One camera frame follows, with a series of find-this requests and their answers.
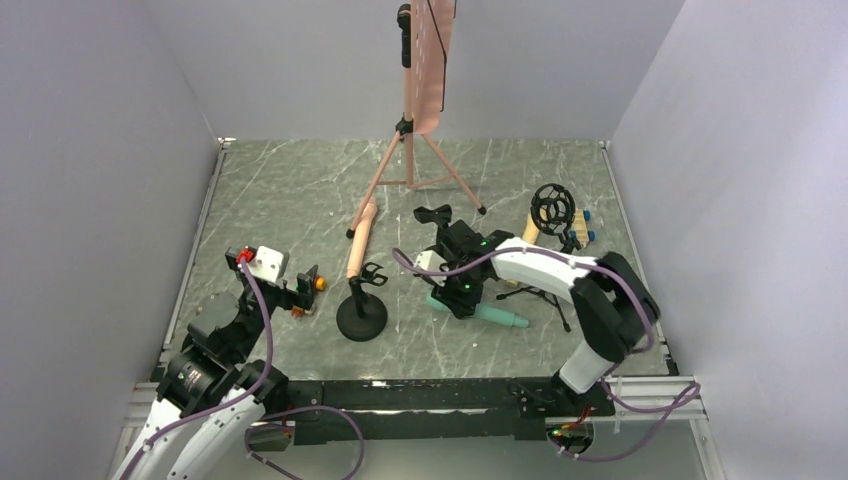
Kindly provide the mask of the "teal microphone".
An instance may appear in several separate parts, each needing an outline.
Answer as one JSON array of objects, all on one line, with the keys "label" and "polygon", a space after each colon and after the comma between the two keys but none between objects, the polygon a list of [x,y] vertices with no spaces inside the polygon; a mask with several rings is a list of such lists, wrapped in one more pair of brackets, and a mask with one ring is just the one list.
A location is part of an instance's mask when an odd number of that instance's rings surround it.
[{"label": "teal microphone", "polygon": [[[434,310],[451,313],[452,310],[440,302],[439,300],[428,296],[426,298],[426,304],[433,308]],[[528,328],[529,320],[525,317],[517,315],[515,313],[494,307],[492,305],[480,303],[475,307],[473,313],[469,315],[460,315],[458,319],[468,319],[475,318],[483,321],[487,321],[490,323],[506,326],[506,327],[514,327],[514,328]]]}]

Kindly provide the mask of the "pink microphone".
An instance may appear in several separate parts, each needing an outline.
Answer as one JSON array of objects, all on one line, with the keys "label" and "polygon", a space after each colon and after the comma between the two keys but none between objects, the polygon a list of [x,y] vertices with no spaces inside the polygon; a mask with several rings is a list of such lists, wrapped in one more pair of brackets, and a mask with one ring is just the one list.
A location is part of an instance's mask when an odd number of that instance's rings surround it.
[{"label": "pink microphone", "polygon": [[362,216],[354,229],[354,236],[346,268],[347,279],[357,276],[362,268],[371,227],[377,212],[378,206],[376,199],[371,197],[366,203]]}]

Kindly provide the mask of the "black round-base mic stand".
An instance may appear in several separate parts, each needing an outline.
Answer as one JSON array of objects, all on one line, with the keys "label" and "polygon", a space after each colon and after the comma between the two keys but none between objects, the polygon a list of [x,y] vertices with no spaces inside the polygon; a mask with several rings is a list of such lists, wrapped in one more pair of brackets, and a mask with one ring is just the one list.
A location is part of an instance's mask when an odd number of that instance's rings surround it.
[{"label": "black round-base mic stand", "polygon": [[364,284],[382,287],[388,281],[388,277],[380,273],[381,269],[381,265],[368,262],[348,280],[350,296],[339,305],[336,324],[340,333],[349,340],[373,340],[387,325],[388,311],[384,302],[363,289]]},{"label": "black round-base mic stand", "polygon": [[449,204],[441,205],[435,209],[430,209],[425,206],[417,207],[413,210],[413,216],[420,224],[435,224],[436,236],[435,244],[452,248],[456,246],[456,237],[452,231],[452,207]]}]

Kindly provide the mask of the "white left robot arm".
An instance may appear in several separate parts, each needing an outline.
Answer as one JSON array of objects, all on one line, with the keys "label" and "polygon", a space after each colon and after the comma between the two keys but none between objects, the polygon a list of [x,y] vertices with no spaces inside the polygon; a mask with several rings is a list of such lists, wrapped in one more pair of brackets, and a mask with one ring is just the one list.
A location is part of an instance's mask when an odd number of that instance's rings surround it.
[{"label": "white left robot arm", "polygon": [[231,268],[242,293],[212,293],[198,305],[114,478],[199,479],[254,421],[292,405],[288,377],[268,360],[247,358],[265,329],[265,313],[310,310],[326,281],[312,266],[290,290],[262,278],[250,283],[239,265]]}]

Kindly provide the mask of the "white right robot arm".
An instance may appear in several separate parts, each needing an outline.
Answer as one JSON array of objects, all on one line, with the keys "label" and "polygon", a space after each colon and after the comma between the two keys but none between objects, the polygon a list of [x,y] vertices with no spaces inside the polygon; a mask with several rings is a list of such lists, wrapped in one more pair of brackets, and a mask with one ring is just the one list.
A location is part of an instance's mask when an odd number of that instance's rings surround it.
[{"label": "white right robot arm", "polygon": [[437,232],[414,265],[432,296],[457,318],[473,315],[488,280],[513,280],[568,300],[582,340],[553,375],[555,388],[581,396],[630,355],[652,347],[661,310],[619,253],[574,255],[495,230],[487,236],[457,221]]}]

